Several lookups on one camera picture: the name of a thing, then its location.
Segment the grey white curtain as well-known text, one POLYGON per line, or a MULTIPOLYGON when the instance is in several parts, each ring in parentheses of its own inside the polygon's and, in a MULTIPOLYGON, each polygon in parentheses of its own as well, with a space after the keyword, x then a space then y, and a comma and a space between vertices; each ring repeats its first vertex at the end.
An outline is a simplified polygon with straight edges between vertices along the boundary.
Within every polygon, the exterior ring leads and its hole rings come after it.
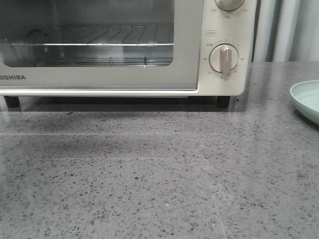
POLYGON ((259 0, 253 43, 254 62, 318 61, 319 2, 259 0))

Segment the beige temperature knob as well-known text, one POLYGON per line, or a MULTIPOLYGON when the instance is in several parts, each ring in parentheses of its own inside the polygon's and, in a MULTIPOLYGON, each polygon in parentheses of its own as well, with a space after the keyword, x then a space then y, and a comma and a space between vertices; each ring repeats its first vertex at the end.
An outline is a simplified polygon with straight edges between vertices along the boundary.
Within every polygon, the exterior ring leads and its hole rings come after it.
POLYGON ((244 0, 215 0, 215 2, 221 10, 234 11, 244 3, 244 0))

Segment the glass oven door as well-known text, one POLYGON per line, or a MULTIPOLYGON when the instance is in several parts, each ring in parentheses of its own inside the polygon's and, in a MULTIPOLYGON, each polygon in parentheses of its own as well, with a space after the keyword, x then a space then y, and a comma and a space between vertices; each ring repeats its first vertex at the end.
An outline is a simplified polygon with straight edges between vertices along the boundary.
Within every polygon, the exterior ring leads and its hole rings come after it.
POLYGON ((173 62, 157 67, 9 67, 0 53, 3 89, 194 90, 202 24, 201 0, 3 0, 0 42, 51 32, 60 25, 171 25, 173 62))

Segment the black oven foot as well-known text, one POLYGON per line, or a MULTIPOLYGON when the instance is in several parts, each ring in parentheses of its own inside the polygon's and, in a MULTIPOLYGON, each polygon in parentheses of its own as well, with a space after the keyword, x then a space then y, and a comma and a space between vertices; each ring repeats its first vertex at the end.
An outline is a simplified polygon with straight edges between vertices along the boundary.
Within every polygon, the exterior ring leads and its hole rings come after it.
POLYGON ((217 106, 221 109, 226 109, 230 104, 230 96, 218 96, 217 97, 217 106))
POLYGON ((9 109, 20 107, 19 97, 16 97, 16 96, 4 96, 4 100, 5 100, 6 106, 9 109))

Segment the black left oven foot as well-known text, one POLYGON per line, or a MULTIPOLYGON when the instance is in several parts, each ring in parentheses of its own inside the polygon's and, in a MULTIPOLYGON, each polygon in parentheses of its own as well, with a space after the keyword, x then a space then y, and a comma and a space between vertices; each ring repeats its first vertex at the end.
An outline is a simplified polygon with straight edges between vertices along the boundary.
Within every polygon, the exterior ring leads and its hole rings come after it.
POLYGON ((16 97, 16 96, 4 96, 4 100, 5 100, 6 106, 9 109, 20 107, 19 97, 16 97))

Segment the cream white toaster oven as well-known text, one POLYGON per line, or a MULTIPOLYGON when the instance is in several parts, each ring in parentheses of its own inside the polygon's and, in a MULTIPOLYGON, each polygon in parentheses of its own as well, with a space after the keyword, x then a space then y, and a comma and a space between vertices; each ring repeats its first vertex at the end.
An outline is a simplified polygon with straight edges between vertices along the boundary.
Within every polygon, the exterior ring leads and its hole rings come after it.
POLYGON ((198 58, 197 85, 194 90, 46 90, 3 89, 4 96, 41 97, 192 97, 238 96, 244 92, 251 62, 257 3, 245 0, 234 11, 221 10, 214 0, 202 0, 202 24, 198 58), (213 70, 209 63, 211 51, 221 45, 235 47, 239 58, 229 75, 213 70))

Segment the beige timer knob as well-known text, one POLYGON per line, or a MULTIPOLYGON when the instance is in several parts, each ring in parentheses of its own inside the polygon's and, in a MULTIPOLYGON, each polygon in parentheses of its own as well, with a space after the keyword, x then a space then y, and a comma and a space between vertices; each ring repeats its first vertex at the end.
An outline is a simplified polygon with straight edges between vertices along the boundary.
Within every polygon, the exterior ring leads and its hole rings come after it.
POLYGON ((221 44, 215 47, 209 56, 209 63, 216 72, 229 75, 238 62, 238 52, 232 45, 221 44))

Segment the black right oven foot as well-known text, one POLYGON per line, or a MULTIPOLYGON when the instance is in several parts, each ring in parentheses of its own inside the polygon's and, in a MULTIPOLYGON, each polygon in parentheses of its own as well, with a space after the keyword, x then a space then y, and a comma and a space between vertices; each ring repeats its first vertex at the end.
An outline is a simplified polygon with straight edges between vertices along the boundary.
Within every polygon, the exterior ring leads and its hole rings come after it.
POLYGON ((217 97, 217 106, 221 109, 226 109, 230 104, 230 96, 218 96, 217 97))

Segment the light green plate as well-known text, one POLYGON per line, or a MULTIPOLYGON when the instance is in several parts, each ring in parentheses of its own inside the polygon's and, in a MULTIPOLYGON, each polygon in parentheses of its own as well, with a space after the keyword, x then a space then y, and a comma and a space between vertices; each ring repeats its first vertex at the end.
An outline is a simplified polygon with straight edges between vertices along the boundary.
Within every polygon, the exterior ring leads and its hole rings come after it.
POLYGON ((319 81, 304 81, 290 88, 292 103, 307 119, 319 124, 319 81))

